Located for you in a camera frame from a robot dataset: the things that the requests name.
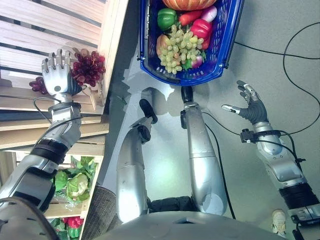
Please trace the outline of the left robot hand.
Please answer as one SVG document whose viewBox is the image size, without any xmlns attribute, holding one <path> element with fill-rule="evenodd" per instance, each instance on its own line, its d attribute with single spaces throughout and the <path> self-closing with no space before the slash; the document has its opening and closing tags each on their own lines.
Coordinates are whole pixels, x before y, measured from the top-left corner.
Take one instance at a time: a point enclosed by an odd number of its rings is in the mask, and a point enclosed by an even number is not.
<svg viewBox="0 0 320 240">
<path fill-rule="evenodd" d="M 74 96 L 82 91 L 82 87 L 72 77 L 71 52 L 61 48 L 56 53 L 51 52 L 42 61 L 41 71 L 47 92 L 51 96 L 70 94 Z"/>
</svg>

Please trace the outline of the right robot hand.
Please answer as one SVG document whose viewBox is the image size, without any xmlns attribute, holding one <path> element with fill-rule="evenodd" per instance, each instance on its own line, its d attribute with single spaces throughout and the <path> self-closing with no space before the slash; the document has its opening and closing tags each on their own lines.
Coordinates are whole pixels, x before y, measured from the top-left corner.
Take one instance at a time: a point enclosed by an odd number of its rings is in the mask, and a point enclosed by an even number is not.
<svg viewBox="0 0 320 240">
<path fill-rule="evenodd" d="M 238 80 L 236 83 L 240 90 L 239 94 L 247 102 L 248 107 L 240 108 L 230 104 L 223 104 L 221 108 L 250 121 L 252 125 L 260 122 L 268 122 L 266 107 L 256 90 L 251 85 L 241 80 Z"/>
</svg>

